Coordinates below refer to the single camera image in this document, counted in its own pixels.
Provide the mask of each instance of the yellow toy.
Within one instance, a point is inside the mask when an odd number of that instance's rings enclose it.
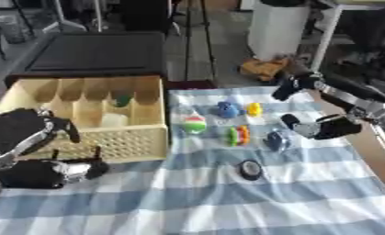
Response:
[[[249,104],[249,106],[246,108],[246,112],[251,117],[257,117],[259,115],[262,115],[262,107],[259,103],[252,103]]]

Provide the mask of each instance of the wicker basket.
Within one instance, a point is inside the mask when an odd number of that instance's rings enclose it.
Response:
[[[124,107],[113,105],[116,97],[133,97]],[[106,162],[159,160],[166,156],[167,127],[164,96],[158,76],[23,79],[0,102],[0,114],[19,107],[45,106],[55,116],[70,118],[78,127],[81,143],[71,143],[65,133],[47,147],[20,159],[48,159],[53,150],[60,160],[90,158],[96,146]],[[125,121],[102,127],[106,113],[120,114]]]

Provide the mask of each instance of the brown bag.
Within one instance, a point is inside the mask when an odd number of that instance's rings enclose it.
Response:
[[[269,82],[275,75],[285,68],[289,63],[289,58],[274,59],[270,62],[261,62],[257,59],[250,59],[240,66],[240,74],[254,75],[259,80]]]

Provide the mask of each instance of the blue and white checkered tablecloth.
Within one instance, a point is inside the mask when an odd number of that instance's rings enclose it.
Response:
[[[292,146],[281,154],[262,145],[282,114],[303,121],[323,114],[305,93],[281,103],[270,97],[272,89],[172,92],[173,146],[166,161],[113,165],[97,180],[60,190],[5,190],[0,235],[385,235],[385,186],[345,139],[292,133]],[[221,120],[212,108],[224,100],[262,102],[265,114]],[[200,135],[180,128],[189,107],[208,121]],[[241,124],[257,139],[227,146],[225,130]],[[249,159],[264,170],[254,182],[236,172]]]

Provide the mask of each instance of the colorful toy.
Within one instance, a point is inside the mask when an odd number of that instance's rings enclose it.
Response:
[[[222,101],[218,103],[218,115],[221,118],[236,118],[240,114],[242,112],[239,107],[231,102]]]
[[[245,145],[249,143],[250,134],[246,126],[239,126],[238,128],[230,128],[228,130],[228,140],[231,146]]]
[[[185,118],[183,128],[188,134],[199,134],[207,128],[207,123],[203,116],[194,114]]]
[[[262,112],[263,112],[263,109],[261,107],[261,104],[259,104],[259,103],[251,103],[246,108],[246,113],[251,117],[257,117],[257,116],[261,115]]]
[[[267,134],[264,143],[272,151],[282,152],[290,146],[290,139],[284,131],[273,129]]]

